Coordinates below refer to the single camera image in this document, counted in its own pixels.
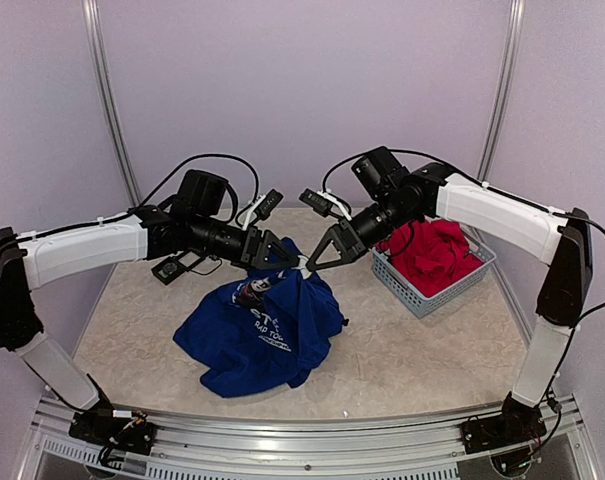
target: vertical metal post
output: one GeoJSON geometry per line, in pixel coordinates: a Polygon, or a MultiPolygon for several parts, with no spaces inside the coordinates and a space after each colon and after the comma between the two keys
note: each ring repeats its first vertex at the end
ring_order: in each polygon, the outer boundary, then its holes
{"type": "Polygon", "coordinates": [[[84,22],[86,23],[87,33],[89,35],[89,46],[93,57],[93,67],[98,82],[102,106],[106,117],[115,154],[117,157],[120,173],[124,180],[127,195],[131,205],[138,205],[141,200],[140,189],[138,187],[129,155],[124,143],[120,120],[115,107],[111,83],[109,81],[109,70],[107,68],[106,54],[104,52],[104,41],[100,30],[100,15],[98,11],[97,0],[82,0],[84,11],[84,22]]]}
{"type": "Polygon", "coordinates": [[[513,72],[515,71],[515,61],[520,46],[522,22],[524,20],[524,2],[525,0],[511,0],[511,14],[509,17],[504,56],[502,58],[502,68],[500,69],[498,91],[493,105],[489,132],[484,143],[480,170],[478,171],[478,179],[482,181],[486,180],[489,176],[506,112],[506,105],[509,100],[509,91],[511,90],[511,81],[513,79],[513,72]]]}

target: marbled surface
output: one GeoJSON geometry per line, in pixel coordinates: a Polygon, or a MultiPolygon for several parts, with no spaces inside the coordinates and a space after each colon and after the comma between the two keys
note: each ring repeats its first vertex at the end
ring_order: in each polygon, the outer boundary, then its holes
{"type": "MultiPolygon", "coordinates": [[[[310,209],[280,209],[261,225],[310,254],[330,223],[310,209]]],[[[118,265],[76,361],[116,403],[216,417],[381,417],[503,400],[526,350],[491,272],[418,320],[374,277],[371,263],[369,254],[321,272],[351,322],[297,389],[222,399],[199,382],[207,368],[173,343],[206,293],[244,277],[226,263],[213,275],[185,274],[168,287],[153,277],[151,263],[118,265]]]]}

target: robotic arm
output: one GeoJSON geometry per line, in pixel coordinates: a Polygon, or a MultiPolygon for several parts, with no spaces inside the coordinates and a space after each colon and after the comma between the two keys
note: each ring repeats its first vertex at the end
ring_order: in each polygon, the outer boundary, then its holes
{"type": "MultiPolygon", "coordinates": [[[[119,262],[153,260],[191,251],[226,259],[239,268],[296,266],[297,255],[269,230],[248,220],[242,228],[212,218],[226,192],[234,211],[237,197],[228,181],[217,175],[189,170],[178,193],[162,208],[148,205],[96,222],[49,232],[15,235],[0,230],[0,346],[18,354],[65,403],[80,411],[69,432],[105,444],[129,420],[113,418],[114,408],[99,387],[78,369],[71,357],[44,330],[35,313],[30,291],[92,268],[119,262]],[[279,263],[268,262],[270,252],[279,263]]],[[[282,199],[272,190],[249,210],[255,220],[268,218],[282,199]]],[[[150,424],[128,435],[124,450],[148,454],[153,440],[150,424]]]]}
{"type": "Polygon", "coordinates": [[[309,258],[310,271],[353,263],[393,230],[425,217],[464,223],[506,240],[549,265],[540,291],[538,322],[520,375],[494,418],[468,421],[462,435],[468,453],[528,441],[546,434],[539,404],[556,374],[571,332],[578,324],[591,282],[591,239],[585,212],[543,207],[488,183],[480,184],[454,167],[430,163],[409,172],[385,147],[357,160],[352,171],[374,204],[351,218],[331,212],[334,198],[306,190],[300,200],[320,215],[333,215],[330,227],[309,258]],[[319,259],[333,246],[340,258],[319,259]]]}

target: laundry basket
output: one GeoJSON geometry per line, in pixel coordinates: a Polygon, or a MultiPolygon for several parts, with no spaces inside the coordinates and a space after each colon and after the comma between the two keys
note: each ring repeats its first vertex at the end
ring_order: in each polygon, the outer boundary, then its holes
{"type": "Polygon", "coordinates": [[[449,300],[465,291],[470,286],[476,284],[484,278],[487,269],[495,260],[495,252],[475,239],[471,234],[464,231],[464,236],[469,242],[469,251],[479,258],[484,264],[468,274],[466,277],[458,280],[453,285],[445,288],[440,293],[432,297],[425,297],[417,288],[398,272],[385,253],[378,252],[373,248],[373,273],[380,281],[391,290],[400,301],[411,310],[413,315],[422,318],[434,310],[444,305],[449,300]]]}

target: blue cloth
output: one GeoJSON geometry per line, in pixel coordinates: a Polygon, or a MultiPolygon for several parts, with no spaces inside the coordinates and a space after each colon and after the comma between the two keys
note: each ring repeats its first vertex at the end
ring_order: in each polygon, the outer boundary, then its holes
{"type": "MultiPolygon", "coordinates": [[[[299,252],[295,244],[283,240],[299,252]]],[[[173,340],[210,370],[202,384],[221,397],[302,385],[329,354],[329,337],[344,317],[317,273],[248,272],[248,278],[209,293],[173,340]]]]}

